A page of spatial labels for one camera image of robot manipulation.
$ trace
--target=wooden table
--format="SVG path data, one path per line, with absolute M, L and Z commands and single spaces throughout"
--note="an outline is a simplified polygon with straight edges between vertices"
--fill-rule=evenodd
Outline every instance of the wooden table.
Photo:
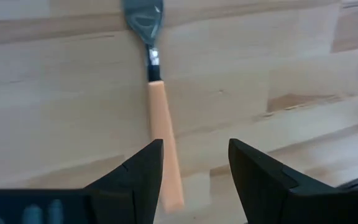
M 358 1 L 165 9 L 186 209 L 156 222 L 245 221 L 229 138 L 331 185 L 358 177 Z M 148 144 L 143 56 L 119 0 L 0 0 L 0 187 L 81 187 Z

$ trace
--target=light wooden surface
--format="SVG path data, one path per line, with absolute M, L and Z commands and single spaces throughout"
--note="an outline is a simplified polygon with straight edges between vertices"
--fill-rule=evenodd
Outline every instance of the light wooden surface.
M 186 207 L 156 223 L 245 221 L 229 138 L 331 185 L 358 177 L 358 1 L 165 8 Z M 147 145 L 143 55 L 120 0 L 0 0 L 0 187 L 82 187 Z

